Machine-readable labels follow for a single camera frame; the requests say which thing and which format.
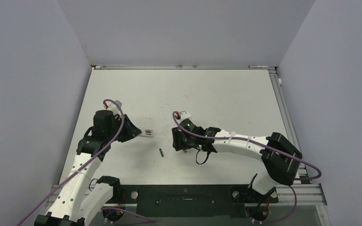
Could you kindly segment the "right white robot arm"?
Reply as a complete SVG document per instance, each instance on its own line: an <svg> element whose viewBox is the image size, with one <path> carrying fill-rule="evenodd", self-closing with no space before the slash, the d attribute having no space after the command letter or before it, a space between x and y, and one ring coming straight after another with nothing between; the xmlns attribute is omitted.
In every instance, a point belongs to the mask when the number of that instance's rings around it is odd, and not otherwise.
<svg viewBox="0 0 362 226"><path fill-rule="evenodd" d="M172 128L175 151L196 149L211 153L232 153L255 159L264 170L257 172L248 187L248 197L258 202L276 185L293 185L302 153L282 134L255 137L228 132L216 127L206 129L184 119Z"/></svg>

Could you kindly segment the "black AAA battery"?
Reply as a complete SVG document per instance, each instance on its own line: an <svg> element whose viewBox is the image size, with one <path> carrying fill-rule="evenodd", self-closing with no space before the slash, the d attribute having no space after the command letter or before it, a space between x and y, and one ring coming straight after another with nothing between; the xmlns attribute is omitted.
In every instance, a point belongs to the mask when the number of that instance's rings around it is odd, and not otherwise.
<svg viewBox="0 0 362 226"><path fill-rule="evenodd" d="M159 151L160 151L161 157L163 158L163 157L164 157L164 153L163 153L162 149L160 148Z"/></svg>

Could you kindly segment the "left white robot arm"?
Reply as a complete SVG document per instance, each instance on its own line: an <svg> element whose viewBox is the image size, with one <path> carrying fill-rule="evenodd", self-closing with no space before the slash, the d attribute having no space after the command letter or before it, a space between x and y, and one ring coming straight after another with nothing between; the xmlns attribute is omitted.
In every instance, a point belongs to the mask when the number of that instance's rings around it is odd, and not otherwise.
<svg viewBox="0 0 362 226"><path fill-rule="evenodd" d="M85 192L111 144L129 141L141 133L118 107L96 111L93 125L78 142L68 177L58 185L56 200L46 213L37 216L34 225L88 226L107 201L120 200L120 180L112 176L101 176L98 187L89 195Z"/></svg>

